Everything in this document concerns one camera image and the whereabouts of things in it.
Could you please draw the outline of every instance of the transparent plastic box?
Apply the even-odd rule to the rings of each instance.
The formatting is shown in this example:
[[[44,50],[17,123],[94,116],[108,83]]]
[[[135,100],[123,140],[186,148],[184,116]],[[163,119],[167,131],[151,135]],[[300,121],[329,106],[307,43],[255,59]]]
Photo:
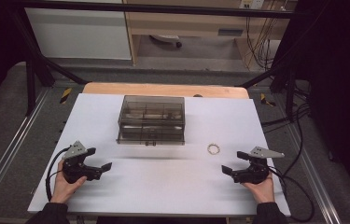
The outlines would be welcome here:
[[[183,97],[126,95],[119,114],[119,144],[184,145]]]

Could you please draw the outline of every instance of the person's right hand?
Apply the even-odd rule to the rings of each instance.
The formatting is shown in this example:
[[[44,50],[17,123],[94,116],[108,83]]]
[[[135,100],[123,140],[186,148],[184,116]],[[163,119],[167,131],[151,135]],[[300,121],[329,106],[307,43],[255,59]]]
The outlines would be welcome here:
[[[250,189],[257,203],[274,203],[273,174],[271,172],[259,184],[243,183],[242,185]]]

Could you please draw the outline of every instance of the black cable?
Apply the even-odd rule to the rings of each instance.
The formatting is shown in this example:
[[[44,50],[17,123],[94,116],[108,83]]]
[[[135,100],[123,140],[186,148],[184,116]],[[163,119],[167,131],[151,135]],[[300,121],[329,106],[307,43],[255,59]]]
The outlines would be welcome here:
[[[299,107],[299,116],[300,118],[302,118],[305,114],[305,112],[309,113],[309,108],[306,108],[304,109],[305,107],[308,107],[308,104],[302,104],[300,105]],[[261,126],[262,127],[268,127],[268,126],[271,126],[271,125],[274,125],[274,124],[278,124],[278,123],[282,123],[282,122],[285,122],[285,121],[288,121],[288,120],[291,120],[288,116],[282,118],[282,119],[276,119],[276,120],[271,120],[271,121],[264,121],[261,123]]]
[[[52,199],[52,193],[51,193],[51,190],[50,190],[50,178],[52,177],[52,175],[50,174],[51,173],[51,170],[52,170],[52,166],[53,164],[56,162],[56,160],[58,159],[58,157],[64,153],[65,151],[69,150],[70,147],[67,147],[67,148],[64,148],[62,149],[60,152],[58,152],[58,154],[56,154],[56,156],[53,158],[50,166],[49,166],[49,170],[47,171],[47,178],[46,178],[46,193],[47,193],[47,198],[49,199],[49,202],[50,200]]]
[[[296,156],[296,158],[294,159],[294,161],[288,166],[288,168],[285,170],[283,176],[286,176],[287,173],[291,170],[291,168],[294,166],[294,164],[298,161],[298,159],[300,158],[301,154],[302,154],[302,149],[303,149],[303,134],[302,134],[302,128],[301,128],[301,125],[300,125],[300,117],[299,117],[299,113],[300,113],[300,108],[301,108],[301,105],[300,107],[297,109],[297,113],[296,113],[296,121],[297,121],[297,126],[298,126],[298,129],[299,129],[299,134],[300,134],[300,148],[299,148],[299,152]]]
[[[306,219],[300,219],[298,217],[294,217],[294,216],[290,216],[291,218],[293,218],[294,220],[298,221],[298,222],[309,222],[312,217],[314,217],[315,215],[315,205],[314,205],[314,201],[312,201],[311,197],[309,196],[308,192],[306,192],[306,190],[301,186],[301,184],[299,182],[297,182],[295,179],[289,177],[289,176],[283,176],[284,179],[289,180],[290,182],[292,182],[293,184],[297,185],[297,187],[299,187],[299,189],[303,192],[303,194],[305,194],[305,196],[308,198],[309,203],[311,204],[311,214],[308,216],[308,218]]]
[[[281,128],[283,128],[283,127],[286,127],[288,124],[290,124],[291,122],[289,122],[289,123],[286,123],[286,124],[283,124],[283,125],[280,125],[279,127],[276,127],[276,128],[274,128],[274,129],[271,129],[271,130],[269,130],[269,131],[266,131],[266,132],[264,132],[264,133],[270,133],[270,132],[273,132],[273,131],[276,131],[276,130],[278,130],[278,129],[281,129]]]
[[[311,196],[309,196],[308,192],[306,192],[305,188],[303,188],[302,185],[299,182],[297,182],[295,179],[293,179],[293,178],[291,178],[289,176],[282,175],[282,173],[277,168],[268,166],[268,169],[271,171],[271,173],[273,173],[274,175],[279,177],[280,181],[283,181],[283,184],[281,183],[281,185],[282,185],[282,189],[283,189],[283,193],[285,194],[285,197],[287,197],[287,183],[286,183],[286,180],[289,180],[290,182],[295,184],[303,192],[303,194],[306,196],[306,198],[308,199],[309,203],[311,204],[311,214],[308,216],[308,218],[301,219],[301,218],[294,217],[294,216],[290,216],[290,217],[293,218],[294,220],[298,221],[298,222],[308,222],[308,221],[310,221],[312,219],[312,217],[314,217],[314,215],[315,215],[315,205],[314,205],[314,201],[312,200]]]
[[[54,175],[60,173],[61,171],[57,171],[57,172],[53,173],[52,175],[49,176],[49,179],[51,179]]]
[[[271,45],[271,40],[268,39],[267,40],[267,51],[265,52],[265,67],[264,67],[265,71],[268,70],[268,56],[271,54],[271,50],[270,50],[271,46],[270,45]]]
[[[249,30],[250,30],[250,18],[246,17],[246,36],[247,36],[247,45],[249,46],[250,52],[253,55],[253,58],[255,60],[255,62],[261,67],[264,68],[264,63],[263,58],[261,56],[261,48],[263,48],[263,45],[265,43],[265,40],[267,39],[267,36],[271,33],[271,30],[273,28],[273,26],[276,24],[277,19],[270,19],[269,23],[268,23],[268,28],[266,28],[265,30],[261,30],[261,33],[259,35],[259,39],[258,42],[256,43],[256,46],[253,47],[253,44],[251,43],[251,39],[250,39],[250,35],[249,35]],[[267,20],[265,20],[262,29],[265,28]],[[258,55],[256,55],[256,48],[257,46],[259,46],[259,52]]]

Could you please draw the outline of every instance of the aluminum rail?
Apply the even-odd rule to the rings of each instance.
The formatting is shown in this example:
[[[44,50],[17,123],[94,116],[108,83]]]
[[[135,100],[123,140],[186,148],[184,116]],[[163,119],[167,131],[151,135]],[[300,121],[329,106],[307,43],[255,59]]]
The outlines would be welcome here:
[[[68,9],[88,11],[122,11],[122,12],[149,12],[169,14],[192,14],[213,15],[231,17],[256,17],[294,19],[308,18],[312,14],[294,11],[272,11],[255,9],[238,9],[223,7],[182,7],[182,6],[160,6],[143,4],[117,4],[117,3],[91,3],[91,2],[65,2],[44,0],[12,0],[9,3],[14,7],[31,7],[45,9]]]

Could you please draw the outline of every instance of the wall outlet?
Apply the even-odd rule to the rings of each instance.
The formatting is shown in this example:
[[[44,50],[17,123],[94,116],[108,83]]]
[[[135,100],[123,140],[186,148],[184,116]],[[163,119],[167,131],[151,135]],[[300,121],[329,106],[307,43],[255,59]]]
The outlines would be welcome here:
[[[253,0],[242,0],[239,8],[247,9],[247,8],[251,8],[252,5],[253,5]]]
[[[262,4],[264,4],[264,0],[253,0],[253,3],[251,4],[252,9],[261,9]]]

